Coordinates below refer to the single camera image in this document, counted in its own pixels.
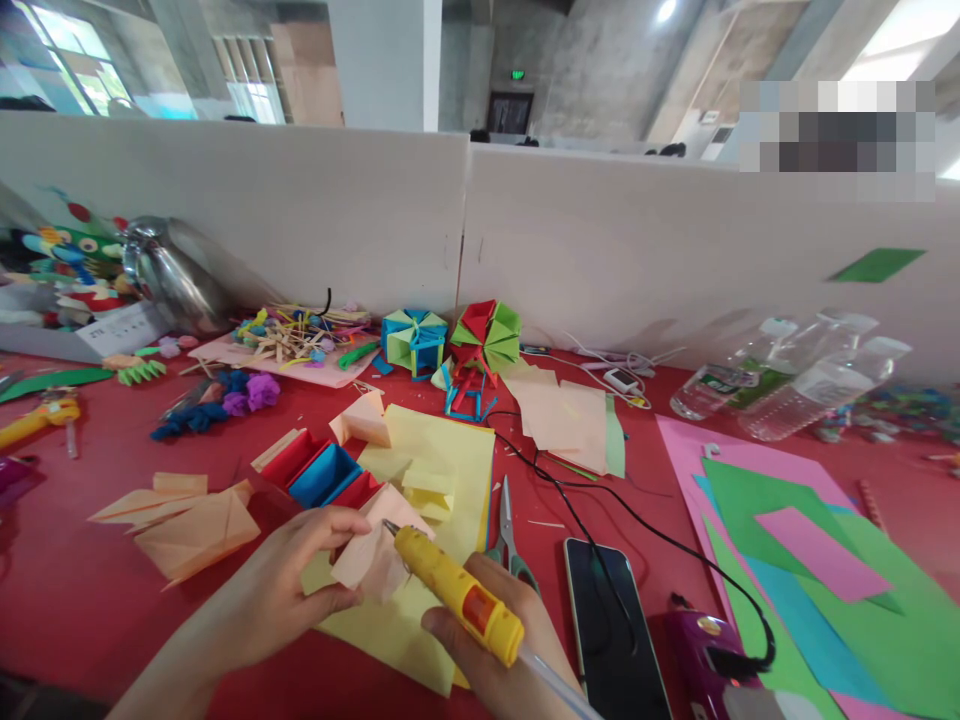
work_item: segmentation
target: yellow tool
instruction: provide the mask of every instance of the yellow tool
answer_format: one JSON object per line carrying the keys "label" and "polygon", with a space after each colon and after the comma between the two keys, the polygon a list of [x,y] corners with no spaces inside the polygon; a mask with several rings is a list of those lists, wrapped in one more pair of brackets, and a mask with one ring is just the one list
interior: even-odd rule
{"label": "yellow tool", "polygon": [[412,525],[383,521],[395,536],[394,547],[410,571],[446,605],[467,632],[506,667],[517,661],[523,623],[473,575]]}
{"label": "yellow tool", "polygon": [[44,393],[44,402],[40,407],[0,429],[0,450],[40,432],[48,425],[66,425],[67,453],[71,458],[76,458],[77,440],[73,423],[80,417],[80,406],[73,395],[73,391],[62,390]]}

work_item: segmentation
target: door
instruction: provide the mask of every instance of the door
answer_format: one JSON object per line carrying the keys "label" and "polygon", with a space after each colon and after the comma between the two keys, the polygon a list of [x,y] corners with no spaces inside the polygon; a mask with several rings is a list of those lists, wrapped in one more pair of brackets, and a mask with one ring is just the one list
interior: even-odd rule
{"label": "door", "polygon": [[490,93],[487,130],[510,135],[526,135],[532,105],[533,93]]}

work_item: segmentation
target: stainless steel kettle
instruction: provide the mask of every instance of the stainless steel kettle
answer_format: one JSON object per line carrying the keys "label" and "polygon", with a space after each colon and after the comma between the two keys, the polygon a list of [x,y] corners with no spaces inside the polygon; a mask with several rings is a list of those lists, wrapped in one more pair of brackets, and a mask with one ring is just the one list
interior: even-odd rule
{"label": "stainless steel kettle", "polygon": [[233,329],[233,304],[216,280],[180,250],[170,221],[145,215],[124,231],[123,270],[134,288],[152,301],[178,332],[197,338]]}

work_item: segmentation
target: hand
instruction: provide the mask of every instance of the hand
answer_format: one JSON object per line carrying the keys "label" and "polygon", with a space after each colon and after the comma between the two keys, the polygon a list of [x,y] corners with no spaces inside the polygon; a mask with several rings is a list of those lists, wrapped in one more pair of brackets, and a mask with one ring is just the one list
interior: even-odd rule
{"label": "hand", "polygon": [[366,518],[349,508],[300,513],[264,540],[169,644],[204,652],[220,675],[270,657],[333,613],[362,602],[359,591],[339,584],[304,596],[300,574],[317,551],[368,532]]}
{"label": "hand", "polygon": [[[525,631],[524,645],[543,658],[570,687],[579,691],[580,683],[570,669],[547,609],[536,591],[513,577],[499,563],[479,553],[471,555],[464,567],[520,618]],[[521,662],[509,670],[505,668],[463,629],[456,616],[446,608],[427,610],[421,625],[446,648],[470,681],[477,697],[499,720],[574,717],[566,704],[532,670]]]}

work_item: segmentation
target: smartphone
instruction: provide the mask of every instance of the smartphone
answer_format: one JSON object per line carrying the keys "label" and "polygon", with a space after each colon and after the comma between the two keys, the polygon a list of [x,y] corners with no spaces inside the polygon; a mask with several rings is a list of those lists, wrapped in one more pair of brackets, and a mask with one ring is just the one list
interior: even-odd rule
{"label": "smartphone", "polygon": [[597,548],[613,587],[590,543],[567,538],[563,544],[583,691],[604,720],[670,720],[670,704],[630,561],[614,548]]}

